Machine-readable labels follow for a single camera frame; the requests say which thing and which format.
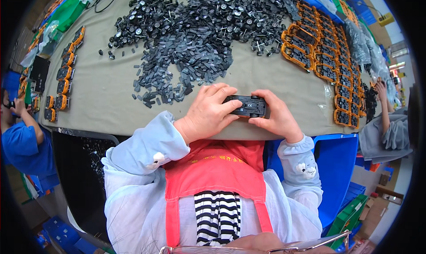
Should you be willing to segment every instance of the red apron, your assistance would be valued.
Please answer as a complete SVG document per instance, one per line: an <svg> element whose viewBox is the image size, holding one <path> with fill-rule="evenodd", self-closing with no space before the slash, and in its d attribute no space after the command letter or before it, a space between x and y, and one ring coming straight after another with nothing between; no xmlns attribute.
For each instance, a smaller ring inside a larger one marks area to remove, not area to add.
<svg viewBox="0 0 426 254"><path fill-rule="evenodd" d="M205 190L232 191L252 199L262 232L273 232L265 205L263 147L264 141L198 140L190 144L187 156L163 166L168 246L179 245L179 198Z"/></svg>

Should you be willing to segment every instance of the woman's left hand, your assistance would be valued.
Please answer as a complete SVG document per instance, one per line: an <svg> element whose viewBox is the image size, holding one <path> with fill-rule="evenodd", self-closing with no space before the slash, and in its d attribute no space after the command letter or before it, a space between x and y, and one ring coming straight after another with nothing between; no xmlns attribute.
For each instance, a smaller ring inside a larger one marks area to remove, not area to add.
<svg viewBox="0 0 426 254"><path fill-rule="evenodd" d="M222 104L227 96L236 92L236 88L225 83L201 88L187 115L173 124L186 144L214 136L238 119L230 113L241 107L242 102L232 100Z"/></svg>

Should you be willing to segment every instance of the cartoon sheep patch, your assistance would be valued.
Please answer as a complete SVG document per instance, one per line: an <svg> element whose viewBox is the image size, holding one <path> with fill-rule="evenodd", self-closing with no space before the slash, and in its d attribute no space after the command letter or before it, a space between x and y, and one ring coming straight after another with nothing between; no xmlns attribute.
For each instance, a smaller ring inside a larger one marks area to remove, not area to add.
<svg viewBox="0 0 426 254"><path fill-rule="evenodd" d="M314 162L313 166L310 166L310 164L306 166L306 164L302 162L296 166L296 171L301 173L304 179L311 179L317 173L317 164Z"/></svg>

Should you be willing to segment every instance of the woman's right hand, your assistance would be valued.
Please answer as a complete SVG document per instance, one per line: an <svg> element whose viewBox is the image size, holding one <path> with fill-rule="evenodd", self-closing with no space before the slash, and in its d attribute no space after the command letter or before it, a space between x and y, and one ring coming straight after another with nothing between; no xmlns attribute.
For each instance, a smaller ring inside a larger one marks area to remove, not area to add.
<svg viewBox="0 0 426 254"><path fill-rule="evenodd" d="M303 139L303 133L285 102L269 90L257 90L251 94L265 99L269 105L270 118L250 118L248 119L248 123L266 129L276 135L283 136L288 143L297 143Z"/></svg>

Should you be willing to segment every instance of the hand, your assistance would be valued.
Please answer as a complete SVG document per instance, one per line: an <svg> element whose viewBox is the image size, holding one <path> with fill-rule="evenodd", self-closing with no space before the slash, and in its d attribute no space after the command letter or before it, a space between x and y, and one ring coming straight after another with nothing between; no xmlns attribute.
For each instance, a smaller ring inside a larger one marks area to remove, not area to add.
<svg viewBox="0 0 426 254"><path fill-rule="evenodd" d="M294 120L290 110L275 94L269 90L257 90L251 93L263 97L269 105L270 118L255 117L248 119L248 123L255 124L276 135L285 137L288 143L297 143L303 139L303 133Z"/></svg>
<svg viewBox="0 0 426 254"><path fill-rule="evenodd" d="M232 100L222 104L227 96L236 92L236 88L225 83L201 88L187 115L173 124L186 144L216 135L238 119L237 115L229 113L241 107L242 102Z"/></svg>
<svg viewBox="0 0 426 254"><path fill-rule="evenodd" d="M26 111L25 102L22 99L16 98L13 101L15 102L15 108L11 107L10 110L20 117Z"/></svg>
<svg viewBox="0 0 426 254"><path fill-rule="evenodd" d="M28 105L28 107L27 107L27 109L26 109L26 110L27 110L27 113L29 113L29 115L30 115L30 116L32 116L32 114L33 114L33 109L31 109L31 105L30 105L30 104Z"/></svg>
<svg viewBox="0 0 426 254"><path fill-rule="evenodd" d="M375 90L379 95L380 101L387 103L388 97L386 95L386 93L387 93L386 84L384 82L381 82L381 81L377 82Z"/></svg>

